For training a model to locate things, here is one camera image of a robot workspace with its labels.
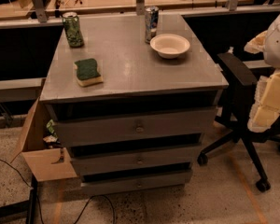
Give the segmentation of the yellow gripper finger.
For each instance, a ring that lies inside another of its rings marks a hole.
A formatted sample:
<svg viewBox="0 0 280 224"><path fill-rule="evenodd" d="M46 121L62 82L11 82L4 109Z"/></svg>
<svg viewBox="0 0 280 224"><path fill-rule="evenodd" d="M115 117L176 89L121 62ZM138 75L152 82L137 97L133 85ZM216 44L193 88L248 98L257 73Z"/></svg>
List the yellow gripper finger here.
<svg viewBox="0 0 280 224"><path fill-rule="evenodd" d="M267 32L263 31L254 38L252 38L249 42L246 43L244 51L252 54L263 52L266 34Z"/></svg>

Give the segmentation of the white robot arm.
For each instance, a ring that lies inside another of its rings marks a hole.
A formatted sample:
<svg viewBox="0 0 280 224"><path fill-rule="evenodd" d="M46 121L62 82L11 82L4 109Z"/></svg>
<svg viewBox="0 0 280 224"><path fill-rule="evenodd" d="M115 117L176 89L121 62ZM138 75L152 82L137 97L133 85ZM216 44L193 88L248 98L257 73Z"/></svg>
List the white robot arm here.
<svg viewBox="0 0 280 224"><path fill-rule="evenodd" d="M246 43L244 51L262 52L266 64L280 68L280 14L269 28Z"/></svg>

